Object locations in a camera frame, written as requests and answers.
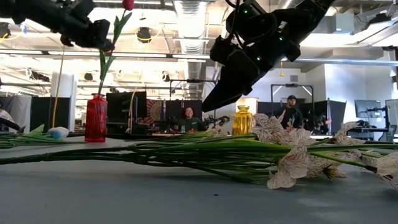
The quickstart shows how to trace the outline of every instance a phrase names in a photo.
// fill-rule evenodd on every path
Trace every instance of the yellow glass vase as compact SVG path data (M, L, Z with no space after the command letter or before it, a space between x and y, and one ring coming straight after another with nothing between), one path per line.
M249 134L254 124L253 114L249 112L249 106L238 106L232 127L232 135Z

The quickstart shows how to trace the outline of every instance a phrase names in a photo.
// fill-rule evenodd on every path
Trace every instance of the ceiling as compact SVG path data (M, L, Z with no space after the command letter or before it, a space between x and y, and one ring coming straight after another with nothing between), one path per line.
M113 23L116 16L121 16L123 9L115 8L115 4L107 4L112 0L102 2L101 6L94 9L89 15L92 21L97 19L107 19ZM280 4L279 0L258 0L260 5L266 10L274 10ZM339 9L350 10L357 9L359 5L365 10L371 7L390 6L390 1L337 1L336 7ZM116 44L115 52L129 53L152 53L152 54L182 54L181 38L178 33L178 17L175 11L156 10L150 5L159 5L159 2L153 0L143 0L135 2L137 8L132 12L132 17L125 25L123 32ZM172 7L172 2L166 0L167 6ZM225 35L224 19L232 11L224 0L215 2L209 1L206 9L206 27L205 36L202 41L205 42L205 55L210 53L215 39L219 35ZM0 22L9 22L10 19L0 19ZM63 45L60 42L60 35L51 33L46 27L33 22L26 21L24 24L26 32L21 33L21 28L11 25L11 39L0 40L0 49L16 49L16 50L39 50L39 51L62 51ZM148 27L150 29L151 40L148 44L143 44L137 39L137 32L140 27ZM113 36L113 26L109 30L109 38ZM90 51L96 52L95 49L82 49L80 47L66 47L66 52L72 51ZM382 50L374 47L355 47L353 48L324 48L324 47L302 47L302 57L333 57L339 55L339 58L361 58L375 59L382 55ZM109 69L105 85L117 86L119 91L131 91L135 89L142 90L146 88L149 98L163 99L169 98L170 83L163 81L163 75L170 75L171 79L186 79L187 59L177 58L117 58ZM42 84L43 86L25 86L24 88L3 86L2 89L10 93L24 92L33 95L49 95L50 83L29 78L29 71L39 72L52 79L53 72L58 72L61 65L60 55L9 55L0 54L0 74L3 83L33 83ZM202 63L204 66L214 66L214 62L206 60ZM98 86L100 62L98 57L93 56L65 56L63 62L64 73L78 74L80 86ZM313 65L308 63L290 63L284 62L284 68L308 68ZM93 80L85 80L85 74L91 73ZM176 86L176 92L172 98L201 98L201 88L192 91L192 84L181 82L173 83ZM78 89L77 105L86 105L86 100L96 91L96 88L84 87Z

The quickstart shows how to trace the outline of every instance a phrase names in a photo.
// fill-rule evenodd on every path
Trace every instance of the red glass vase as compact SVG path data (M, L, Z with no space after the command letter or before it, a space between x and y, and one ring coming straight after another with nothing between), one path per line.
M105 142L108 102L102 94L93 94L93 96L93 99L87 101L85 141Z

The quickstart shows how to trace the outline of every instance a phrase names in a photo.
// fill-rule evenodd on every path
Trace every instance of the computer monitor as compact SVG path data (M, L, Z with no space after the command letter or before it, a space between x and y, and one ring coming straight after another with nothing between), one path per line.
M108 122L110 123L127 123L129 119L129 110L132 92L125 93L107 93L106 101L108 102ZM137 114L135 113L135 105L138 104ZM136 92L133 99L133 117L147 116L147 93L146 91Z
M381 118L382 111L374 110L377 108L381 108L381 103L378 100L355 100L355 113L357 118Z

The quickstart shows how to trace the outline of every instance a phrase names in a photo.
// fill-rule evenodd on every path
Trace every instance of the table surface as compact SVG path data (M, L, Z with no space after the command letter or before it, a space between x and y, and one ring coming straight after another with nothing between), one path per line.
M111 147L106 143L18 147L0 157ZM123 162L38 162L0 166L1 224L394 223L398 191L343 166L349 179L300 179L291 189L231 182L181 168Z

